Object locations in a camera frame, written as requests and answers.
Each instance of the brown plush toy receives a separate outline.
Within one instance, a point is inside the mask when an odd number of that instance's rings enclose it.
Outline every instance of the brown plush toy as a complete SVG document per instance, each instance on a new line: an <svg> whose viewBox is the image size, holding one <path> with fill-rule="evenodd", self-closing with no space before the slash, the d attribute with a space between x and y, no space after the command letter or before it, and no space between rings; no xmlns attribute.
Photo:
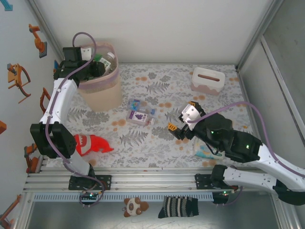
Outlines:
<svg viewBox="0 0 305 229"><path fill-rule="evenodd" d="M126 198L124 200L124 204L127 205L126 210L124 212L125 217L140 215L149 207L147 202L141 202L140 198L138 197L131 199Z"/></svg>

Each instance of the white wall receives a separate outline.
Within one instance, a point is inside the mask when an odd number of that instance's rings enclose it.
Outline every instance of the white wall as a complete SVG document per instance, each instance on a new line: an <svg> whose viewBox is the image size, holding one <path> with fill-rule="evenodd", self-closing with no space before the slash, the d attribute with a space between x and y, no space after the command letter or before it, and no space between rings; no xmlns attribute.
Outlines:
<svg viewBox="0 0 305 229"><path fill-rule="evenodd" d="M249 100L262 113L273 150L286 160L304 168L305 148L290 115L265 52L258 43L241 69ZM255 117L262 140L264 134ZM305 206L296 207L305 227Z"/></svg>
<svg viewBox="0 0 305 229"><path fill-rule="evenodd" d="M238 63L271 0L36 2L62 47L86 31L112 42L120 62Z"/></svg>
<svg viewBox="0 0 305 229"><path fill-rule="evenodd" d="M30 126L42 116L39 106L42 88L52 92L55 59L50 47L46 57L38 57L34 36L29 32L29 23L34 26L36 22L25 1L9 0L9 3L13 11L4 11L0 5L0 120L7 124L7 130L0 135L0 214L23 190L27 167L23 148L33 143ZM8 89L12 84L7 79L8 63L19 63L30 75L31 83L24 90L31 96L21 104L18 101L24 96L20 90Z"/></svg>

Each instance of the sock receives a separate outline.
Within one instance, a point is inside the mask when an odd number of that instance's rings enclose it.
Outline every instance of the sock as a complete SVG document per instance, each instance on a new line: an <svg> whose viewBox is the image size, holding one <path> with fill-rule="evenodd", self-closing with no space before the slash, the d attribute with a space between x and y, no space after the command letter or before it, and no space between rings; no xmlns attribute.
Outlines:
<svg viewBox="0 0 305 229"><path fill-rule="evenodd" d="M166 197L158 218L198 216L198 199L192 197Z"/></svg>

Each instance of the red plush toy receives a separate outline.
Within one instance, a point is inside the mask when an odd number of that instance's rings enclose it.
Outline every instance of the red plush toy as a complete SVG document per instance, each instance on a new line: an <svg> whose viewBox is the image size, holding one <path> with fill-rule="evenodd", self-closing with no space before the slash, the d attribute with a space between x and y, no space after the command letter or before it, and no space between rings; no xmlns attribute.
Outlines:
<svg viewBox="0 0 305 229"><path fill-rule="evenodd" d="M95 135L75 135L76 140L76 151L81 155L85 156L91 151L107 153L113 150L110 148L109 143L102 137Z"/></svg>

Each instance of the floral mat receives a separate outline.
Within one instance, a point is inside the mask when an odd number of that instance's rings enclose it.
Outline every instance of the floral mat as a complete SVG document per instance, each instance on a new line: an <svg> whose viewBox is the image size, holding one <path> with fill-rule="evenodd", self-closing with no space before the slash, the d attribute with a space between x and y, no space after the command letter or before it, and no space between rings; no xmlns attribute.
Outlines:
<svg viewBox="0 0 305 229"><path fill-rule="evenodd" d="M225 74L225 85L218 96L191 90L195 67ZM90 152L83 159L94 167L213 167L215 164L238 165L230 159L211 160L193 156L193 143L174 138L167 130L169 122L183 127L178 109L183 102L197 101L206 113L243 101L243 95L233 65L156 65L122 64L123 103L107 112L93 112L80 94L73 97L65 126L73 134L96 135L105 138L114 150L109 153ZM127 123L126 104L130 98L144 100L157 109L154 125ZM246 107L232 107L222 112L233 121L236 130L252 133ZM47 167L62 167L60 159L49 159Z"/></svg>

